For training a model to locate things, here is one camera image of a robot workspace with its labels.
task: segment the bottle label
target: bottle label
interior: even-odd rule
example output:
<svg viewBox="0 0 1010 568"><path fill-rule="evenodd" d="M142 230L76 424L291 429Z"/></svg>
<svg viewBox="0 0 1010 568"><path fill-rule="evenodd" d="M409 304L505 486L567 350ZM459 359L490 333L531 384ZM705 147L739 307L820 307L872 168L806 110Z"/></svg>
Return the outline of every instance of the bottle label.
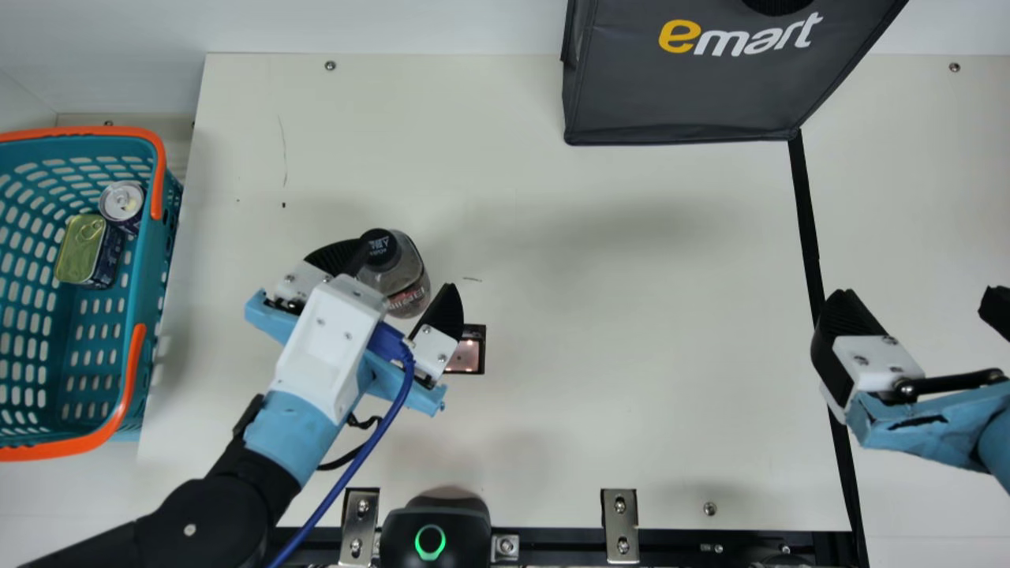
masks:
<svg viewBox="0 0 1010 568"><path fill-rule="evenodd" d="M398 292L389 298L389 310L394 311L406 307L422 299L425 294L427 294L427 290L424 289L423 285L418 285L416 288L407 288L406 290Z"/></svg>

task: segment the metal clamp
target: metal clamp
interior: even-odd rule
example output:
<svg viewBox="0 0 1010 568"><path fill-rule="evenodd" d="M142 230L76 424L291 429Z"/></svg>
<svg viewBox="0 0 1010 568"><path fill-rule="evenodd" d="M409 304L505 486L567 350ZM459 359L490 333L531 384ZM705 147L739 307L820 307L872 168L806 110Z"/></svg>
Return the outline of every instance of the metal clamp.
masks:
<svg viewBox="0 0 1010 568"><path fill-rule="evenodd" d="M519 535L491 535L491 563L518 562Z"/></svg>
<svg viewBox="0 0 1010 568"><path fill-rule="evenodd" d="M638 564L638 499L634 489L603 489L608 564Z"/></svg>
<svg viewBox="0 0 1010 568"><path fill-rule="evenodd" d="M343 498L343 528L338 566L368 568L376 545L379 491L349 489Z"/></svg>

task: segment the green light ring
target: green light ring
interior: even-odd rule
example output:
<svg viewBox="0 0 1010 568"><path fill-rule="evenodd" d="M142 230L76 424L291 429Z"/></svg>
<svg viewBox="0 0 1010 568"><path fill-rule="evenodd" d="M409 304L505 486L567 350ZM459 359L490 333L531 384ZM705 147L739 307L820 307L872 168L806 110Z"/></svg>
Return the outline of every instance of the green light ring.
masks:
<svg viewBox="0 0 1010 568"><path fill-rule="evenodd" d="M438 531L438 536L441 537L441 544L438 545L438 550L434 552L426 552L421 548L421 533L427 531L428 529L434 529ZM417 531L417 535L414 536L414 549L417 550L417 555L421 557L421 560L425 562L432 562L438 560L438 556L441 555L441 551L445 550L445 532L441 530L441 527L437 525L425 525Z"/></svg>

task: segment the black cable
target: black cable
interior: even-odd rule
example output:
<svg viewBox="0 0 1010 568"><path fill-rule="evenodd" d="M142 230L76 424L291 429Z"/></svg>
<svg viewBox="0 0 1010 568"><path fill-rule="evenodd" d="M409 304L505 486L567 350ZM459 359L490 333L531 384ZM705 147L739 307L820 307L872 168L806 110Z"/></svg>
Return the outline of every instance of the black cable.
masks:
<svg viewBox="0 0 1010 568"><path fill-rule="evenodd" d="M364 422L358 420L358 416L354 412L347 415L347 425L350 428L357 428L361 430L369 430L373 424L382 423L382 416L372 416L371 418L365 420ZM340 469L341 467L355 461L358 454L361 453L362 448L365 445L362 444L358 448L347 452L346 454L340 456L339 458L333 460L332 462L326 462L324 464L319 464L316 471L333 471L334 469Z"/></svg>

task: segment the white wall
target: white wall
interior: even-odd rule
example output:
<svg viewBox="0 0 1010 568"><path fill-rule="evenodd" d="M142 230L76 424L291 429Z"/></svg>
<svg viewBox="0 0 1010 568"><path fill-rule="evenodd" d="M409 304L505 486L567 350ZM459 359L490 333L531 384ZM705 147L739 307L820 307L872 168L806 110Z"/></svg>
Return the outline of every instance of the white wall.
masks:
<svg viewBox="0 0 1010 568"><path fill-rule="evenodd" d="M42 128L56 122L53 109L0 72L0 132Z"/></svg>
<svg viewBox="0 0 1010 568"><path fill-rule="evenodd" d="M207 52L552 54L566 3L0 0L0 70L58 112L193 112ZM911 0L876 52L1010 55L1008 21L1007 0Z"/></svg>

